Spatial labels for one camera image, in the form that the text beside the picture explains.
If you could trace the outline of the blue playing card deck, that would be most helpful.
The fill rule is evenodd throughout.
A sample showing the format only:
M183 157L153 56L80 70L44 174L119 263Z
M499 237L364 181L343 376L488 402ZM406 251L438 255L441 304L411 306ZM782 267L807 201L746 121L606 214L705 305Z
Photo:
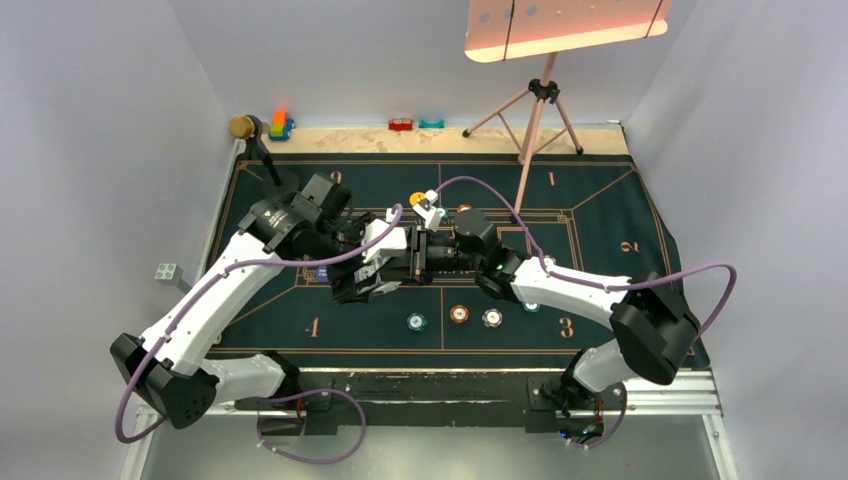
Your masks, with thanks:
M368 263L364 263L358 270L354 272L354 281L356 284L374 284L381 283L380 270L392 257L378 257Z

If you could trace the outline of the yellow dealer button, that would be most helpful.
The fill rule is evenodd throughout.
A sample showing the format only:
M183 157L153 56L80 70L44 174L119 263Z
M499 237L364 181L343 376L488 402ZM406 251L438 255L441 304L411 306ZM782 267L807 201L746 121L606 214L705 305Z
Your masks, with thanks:
M411 206L415 206L421 200L426 200L427 196L424 192L414 192L409 196L409 204Z

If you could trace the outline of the pink white poker chip stack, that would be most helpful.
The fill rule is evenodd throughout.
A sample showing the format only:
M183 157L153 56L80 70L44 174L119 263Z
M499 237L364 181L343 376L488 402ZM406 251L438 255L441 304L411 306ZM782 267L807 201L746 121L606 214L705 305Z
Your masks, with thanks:
M488 309L482 316L482 322L486 328L497 328L503 323L503 314L497 309Z

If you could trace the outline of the orange poker chip stack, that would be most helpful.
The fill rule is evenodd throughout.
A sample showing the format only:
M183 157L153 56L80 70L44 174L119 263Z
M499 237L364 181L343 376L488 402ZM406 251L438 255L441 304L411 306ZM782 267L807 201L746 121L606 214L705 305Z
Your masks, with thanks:
M468 321L469 309L464 305L455 305L449 311L449 318L455 324L463 324Z

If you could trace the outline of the green poker chip stack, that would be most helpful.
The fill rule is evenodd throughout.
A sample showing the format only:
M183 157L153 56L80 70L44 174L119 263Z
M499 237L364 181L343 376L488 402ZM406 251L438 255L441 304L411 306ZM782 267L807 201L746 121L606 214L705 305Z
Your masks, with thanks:
M411 331L420 332L427 328L428 321L423 314L415 312L407 317L406 324Z

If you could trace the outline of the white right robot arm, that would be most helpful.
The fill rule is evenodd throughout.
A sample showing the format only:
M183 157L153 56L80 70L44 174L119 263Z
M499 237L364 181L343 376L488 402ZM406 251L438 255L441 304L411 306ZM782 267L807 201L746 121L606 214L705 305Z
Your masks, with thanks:
M450 233L415 227L410 250L414 283L438 271L469 271L496 300L557 308L610 330L612 340L582 350L561 377L563 397L576 407L632 378L671 384L700 332L683 295L656 273L632 279L560 267L504 245L478 209L459 212Z

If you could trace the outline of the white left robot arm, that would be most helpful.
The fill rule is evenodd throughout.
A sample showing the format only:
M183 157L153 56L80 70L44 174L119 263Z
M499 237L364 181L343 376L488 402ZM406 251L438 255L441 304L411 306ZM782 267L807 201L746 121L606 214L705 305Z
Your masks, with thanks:
M121 442L141 438L123 430L132 395L177 429L221 403L259 398L284 409L295 402L300 371L282 355L210 360L207 354L236 314L284 269L375 259L401 230L403 208L395 204L383 219L364 222L363 239L341 243L323 227L325 212L300 194L289 203L255 203L220 257L175 307L141 335L113 341L110 354L126 382L114 424Z

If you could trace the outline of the purple small blind button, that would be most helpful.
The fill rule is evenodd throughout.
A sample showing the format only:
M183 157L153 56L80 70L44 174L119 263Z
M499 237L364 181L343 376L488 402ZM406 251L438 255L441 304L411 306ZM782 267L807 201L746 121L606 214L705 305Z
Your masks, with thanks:
M325 266L319 266L315 269L315 277L319 283L327 284L329 282L329 277L327 274L327 268Z

